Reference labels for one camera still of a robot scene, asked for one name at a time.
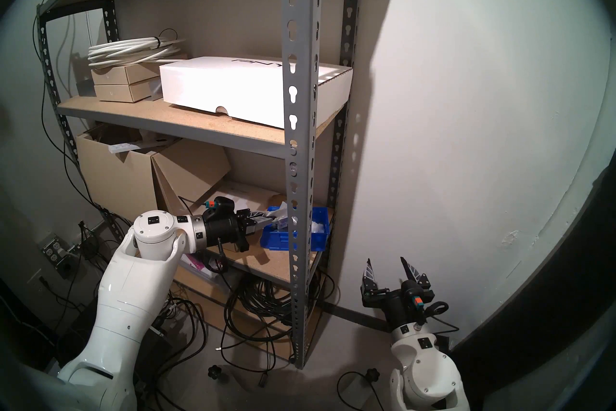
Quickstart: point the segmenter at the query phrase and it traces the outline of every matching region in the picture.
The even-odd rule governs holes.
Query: electrical outlet
[[[77,273],[77,256],[69,252],[71,248],[68,243],[57,235],[48,235],[39,244],[39,249],[63,279],[69,279]]]

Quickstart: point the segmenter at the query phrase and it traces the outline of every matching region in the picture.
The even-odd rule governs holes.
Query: cardboard box
[[[171,59],[187,59],[186,53],[174,55]],[[160,66],[164,63],[139,63],[129,66],[92,70],[94,84],[134,84],[160,76]]]
[[[76,139],[92,199],[130,221],[156,209],[186,214],[179,196],[197,200],[231,168],[222,147],[189,139],[149,150],[109,152],[110,144],[139,138],[136,129],[101,124]]]
[[[201,57],[163,65],[160,75],[166,102],[285,127],[280,60]],[[319,65],[317,127],[348,101],[352,76],[352,68]]]
[[[156,95],[161,89],[160,78],[134,84],[95,84],[94,92],[101,101],[137,102]]]

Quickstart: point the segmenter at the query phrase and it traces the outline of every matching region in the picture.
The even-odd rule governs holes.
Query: floor
[[[186,343],[190,336],[190,321],[177,326],[176,339]],[[196,351],[201,345],[201,332],[183,356]],[[365,373],[368,368],[377,368],[381,378],[374,384],[376,392],[385,409],[389,409],[388,378],[396,361],[389,352],[389,334],[377,332],[352,322],[323,314],[314,338],[309,359],[303,370],[278,360],[269,373],[267,385],[259,388],[261,377],[227,365],[215,348],[220,346],[222,333],[209,328],[208,342],[204,350],[194,358],[173,368],[161,380],[161,388],[168,398],[186,411],[207,409],[218,410],[345,410],[349,409],[336,395],[336,382],[346,371],[356,370]],[[225,346],[234,343],[231,337],[225,338]],[[266,366],[266,355],[249,345],[242,344],[225,352],[225,357],[240,366],[260,369]],[[225,373],[225,379],[214,381],[208,378],[208,368],[218,365]],[[341,382],[343,390],[352,377]],[[354,396],[343,396],[353,403]],[[173,406],[160,399],[163,410]],[[151,409],[158,409],[154,400],[148,403]],[[371,396],[363,406],[364,410],[379,410],[376,399]]]

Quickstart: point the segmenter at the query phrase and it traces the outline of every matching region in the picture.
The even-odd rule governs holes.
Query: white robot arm
[[[218,245],[214,271],[224,271],[222,244],[234,243],[246,251],[246,235],[274,220],[247,209],[235,213],[233,201],[224,197],[208,206],[203,215],[146,212],[129,229],[100,281],[89,341],[58,374],[69,384],[64,386],[64,399],[68,393],[74,395],[74,404],[79,403],[75,409],[89,409],[83,402],[87,396],[94,409],[136,410],[132,377],[139,346],[165,304],[182,254]],[[47,396],[57,395],[52,381],[40,379],[36,384]]]
[[[434,409],[432,405],[442,399],[448,410],[469,411],[455,363],[436,348],[435,335],[422,333],[426,318],[446,311],[449,306],[435,302],[424,309],[424,304],[434,298],[428,277],[400,259],[407,280],[399,290],[378,288],[370,260],[361,288],[363,305],[383,310],[392,336],[391,352],[400,362],[401,369],[392,371],[389,382],[392,411]]]

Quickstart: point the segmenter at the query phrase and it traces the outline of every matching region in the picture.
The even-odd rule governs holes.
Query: cable bundle
[[[321,294],[321,287],[322,287],[321,273],[324,273],[324,272],[321,272],[321,270],[317,269],[310,283],[309,297],[308,297],[310,301],[310,305],[309,305],[310,310],[314,308],[319,298],[319,295]],[[325,274],[325,276],[328,279],[330,279],[333,284],[332,278],[327,274]],[[277,332],[276,335],[273,335],[270,333],[270,328],[274,330],[272,326],[278,322],[282,322],[285,325],[291,326],[291,293],[286,293],[283,296],[276,297],[276,292],[278,290],[277,290],[277,287],[271,281],[261,279],[251,274],[244,275],[244,277],[240,280],[240,283],[237,285],[236,289],[234,290],[227,283],[227,280],[225,280],[225,283],[229,287],[230,294],[229,294],[227,303],[225,304],[225,309],[224,309],[225,327],[222,331],[220,347],[217,348],[217,350],[220,351],[220,355],[222,356],[222,359],[225,360],[231,366],[234,366],[244,371],[250,371],[253,373],[263,373],[264,375],[266,375],[268,371],[273,370],[274,367],[276,366],[276,352],[274,349],[274,341],[284,338],[285,336],[290,336],[292,333],[291,328],[289,328],[289,330],[285,332],[279,332],[278,330],[275,330]],[[334,292],[334,289],[331,290],[330,294],[327,295],[324,298],[324,300],[329,298],[329,296]],[[262,327],[257,329],[251,335],[247,335],[246,333],[243,333],[241,330],[237,328],[237,326],[233,322],[232,312],[238,300],[242,303],[243,307],[247,311],[252,312],[255,315],[257,315],[259,319],[261,320],[261,323],[263,324]],[[270,321],[268,323],[265,321],[265,318],[275,318],[275,320]],[[241,338],[242,340],[235,343],[234,345],[223,346],[225,335],[227,334],[227,329],[231,330],[237,337]],[[263,330],[267,332],[267,336],[263,336],[263,337],[256,336]],[[241,345],[242,343],[245,343],[247,341],[265,343],[266,351],[267,351],[267,358],[268,358],[267,368],[265,370],[250,370],[248,368],[243,368],[243,367],[240,367],[230,362],[229,360],[227,360],[227,358],[225,358],[224,353],[223,353],[224,350]],[[267,349],[270,345],[272,346],[272,356],[273,356],[273,363],[271,364],[269,360],[270,353]]]
[[[175,44],[182,41],[184,41],[182,38],[168,39],[164,36],[152,36],[90,46],[88,65],[91,68],[108,68],[138,63],[173,63],[177,59],[171,59],[169,56],[180,52],[180,48]]]

